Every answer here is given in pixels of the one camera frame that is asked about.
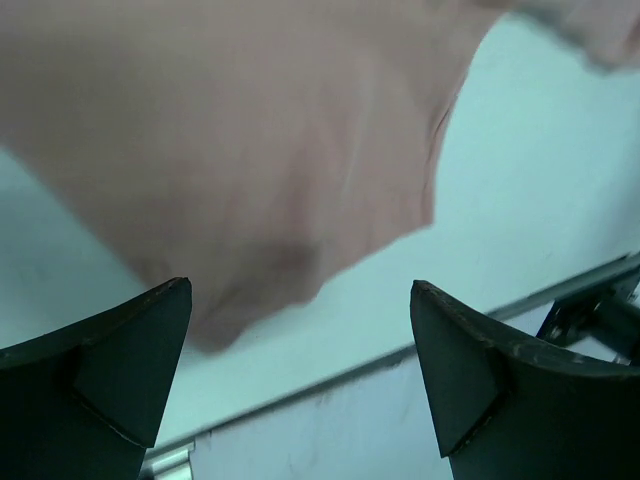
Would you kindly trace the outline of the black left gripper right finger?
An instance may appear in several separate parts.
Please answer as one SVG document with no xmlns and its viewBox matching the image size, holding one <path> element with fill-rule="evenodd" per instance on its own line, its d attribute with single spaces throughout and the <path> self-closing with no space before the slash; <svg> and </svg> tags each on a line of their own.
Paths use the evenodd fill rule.
<svg viewBox="0 0 640 480">
<path fill-rule="evenodd" d="M 455 478 L 638 477 L 636 306 L 593 294 L 529 335 L 417 281 L 410 317 Z"/>
</svg>

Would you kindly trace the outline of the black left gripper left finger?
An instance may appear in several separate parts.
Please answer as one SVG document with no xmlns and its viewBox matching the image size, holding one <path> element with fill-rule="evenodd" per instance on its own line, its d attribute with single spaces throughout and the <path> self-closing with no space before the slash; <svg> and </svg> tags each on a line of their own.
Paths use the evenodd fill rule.
<svg viewBox="0 0 640 480">
<path fill-rule="evenodd" d="M 174 278 L 2 349 L 2 478 L 137 478 L 156 443 L 191 311 L 191 282 Z"/>
</svg>

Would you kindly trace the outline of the pink t shirt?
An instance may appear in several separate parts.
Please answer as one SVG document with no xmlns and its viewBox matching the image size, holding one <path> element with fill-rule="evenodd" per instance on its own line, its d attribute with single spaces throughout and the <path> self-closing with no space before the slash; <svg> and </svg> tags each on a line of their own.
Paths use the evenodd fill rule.
<svg viewBox="0 0 640 480">
<path fill-rule="evenodd" d="M 510 10 L 639 64 L 635 1 L 5 1 L 1 144 L 145 283 L 189 278 L 192 338 L 225 347 L 432 223 Z"/>
</svg>

